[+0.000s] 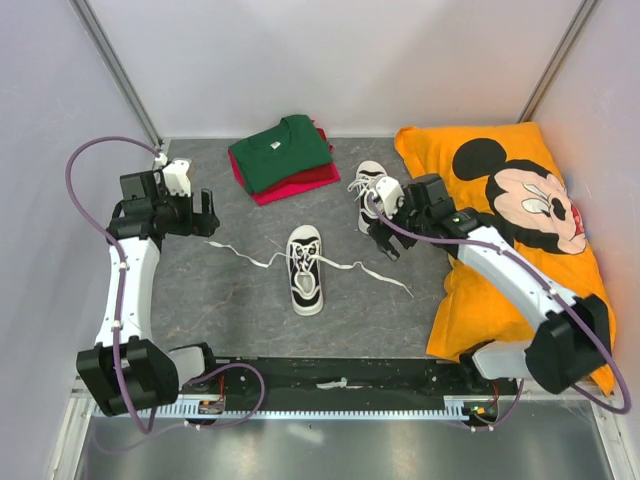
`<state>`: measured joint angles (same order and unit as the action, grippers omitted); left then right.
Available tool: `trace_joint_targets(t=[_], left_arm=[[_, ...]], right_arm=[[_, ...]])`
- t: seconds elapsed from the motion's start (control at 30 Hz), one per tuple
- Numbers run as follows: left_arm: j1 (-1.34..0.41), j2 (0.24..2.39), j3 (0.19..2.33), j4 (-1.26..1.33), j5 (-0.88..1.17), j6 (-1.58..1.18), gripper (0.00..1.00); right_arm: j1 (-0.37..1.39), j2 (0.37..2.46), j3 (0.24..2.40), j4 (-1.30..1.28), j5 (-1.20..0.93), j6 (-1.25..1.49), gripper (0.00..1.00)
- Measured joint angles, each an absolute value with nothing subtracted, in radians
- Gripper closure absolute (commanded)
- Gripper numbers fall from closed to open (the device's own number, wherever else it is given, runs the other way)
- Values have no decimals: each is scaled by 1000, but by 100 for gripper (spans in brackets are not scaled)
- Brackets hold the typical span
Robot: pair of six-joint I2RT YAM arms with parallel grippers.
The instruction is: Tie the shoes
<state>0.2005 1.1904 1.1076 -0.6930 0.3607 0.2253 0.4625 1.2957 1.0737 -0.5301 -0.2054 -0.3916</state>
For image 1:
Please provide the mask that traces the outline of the white shoelace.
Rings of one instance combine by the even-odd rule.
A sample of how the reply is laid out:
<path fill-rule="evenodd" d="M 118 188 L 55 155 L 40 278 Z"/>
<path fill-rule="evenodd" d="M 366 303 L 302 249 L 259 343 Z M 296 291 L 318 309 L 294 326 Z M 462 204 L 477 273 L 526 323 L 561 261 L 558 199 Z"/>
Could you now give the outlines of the white shoelace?
<path fill-rule="evenodd" d="M 222 244 L 222 243 L 219 243 L 219 242 L 216 242 L 216 241 L 206 241 L 205 243 L 207 243 L 208 245 L 210 245 L 210 246 L 212 246 L 214 248 L 228 249 L 234 255 L 236 255 L 237 257 L 245 259 L 245 260 L 248 260 L 254 266 L 259 267 L 259 268 L 263 268 L 263 269 L 270 268 L 277 257 L 285 257 L 286 256 L 286 254 L 283 253 L 283 252 L 274 252 L 273 255 L 270 257 L 269 261 L 267 263 L 264 263 L 264 262 L 260 262 L 260 261 L 258 261 L 256 259 L 252 258 L 249 255 L 245 255 L 245 254 L 240 253 L 236 248 L 234 248 L 230 244 Z M 314 255 L 309 254 L 308 256 L 312 260 L 318 260 L 319 262 L 324 263 L 324 264 L 326 264 L 326 265 L 328 265 L 328 266 L 330 266 L 330 267 L 332 267 L 334 269 L 337 269 L 337 270 L 346 271 L 346 270 L 353 270 L 356 267 L 358 267 L 363 272 L 365 272 L 367 275 L 369 275 L 370 277 L 376 279 L 377 281 L 385 282 L 385 283 L 400 287 L 400 288 L 404 289 L 410 297 L 415 298 L 413 293 L 407 287 L 406 284 L 404 284 L 404 283 L 402 283 L 402 282 L 400 282 L 400 281 L 398 281 L 396 279 L 383 276 L 383 275 L 381 275 L 381 274 L 379 274 L 379 273 L 367 268 L 362 261 L 356 261 L 356 262 L 354 262 L 352 264 L 340 264 L 340 263 L 337 263 L 337 262 L 335 262 L 333 260 L 330 260 L 330 259 L 328 259 L 328 258 L 326 258 L 326 257 L 324 257 L 323 255 L 320 255 L 320 254 L 314 254 Z"/>

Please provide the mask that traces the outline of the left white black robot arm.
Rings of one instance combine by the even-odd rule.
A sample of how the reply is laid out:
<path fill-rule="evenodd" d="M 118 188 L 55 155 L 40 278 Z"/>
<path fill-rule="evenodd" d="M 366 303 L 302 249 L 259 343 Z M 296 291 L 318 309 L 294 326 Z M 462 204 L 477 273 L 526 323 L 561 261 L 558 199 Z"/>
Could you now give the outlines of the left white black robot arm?
<path fill-rule="evenodd" d="M 78 353 L 77 371 L 107 416 L 170 405 L 187 383 L 208 393 L 219 382 L 209 346 L 163 351 L 152 339 L 153 279 L 168 235 L 211 237 L 219 227 L 210 190 L 194 209 L 191 165 L 178 159 L 120 178 L 123 198 L 106 229 L 111 262 L 107 305 L 94 345 Z"/>

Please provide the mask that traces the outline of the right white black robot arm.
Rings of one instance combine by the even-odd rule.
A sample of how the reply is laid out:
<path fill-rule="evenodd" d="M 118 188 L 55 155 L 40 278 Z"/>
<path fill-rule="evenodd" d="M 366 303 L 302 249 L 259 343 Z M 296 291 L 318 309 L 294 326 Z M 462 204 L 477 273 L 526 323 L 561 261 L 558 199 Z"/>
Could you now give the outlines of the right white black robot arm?
<path fill-rule="evenodd" d="M 526 319 L 529 341 L 485 341 L 464 354 L 458 381 L 483 392 L 494 380 L 530 379 L 552 394 L 607 365 L 611 358 L 608 309 L 597 295 L 579 296 L 521 256 L 472 209 L 456 208 L 443 180 L 430 174 L 407 185 L 379 176 L 364 187 L 365 209 L 375 216 L 368 233 L 397 260 L 397 244 L 439 246 L 488 280 Z"/>

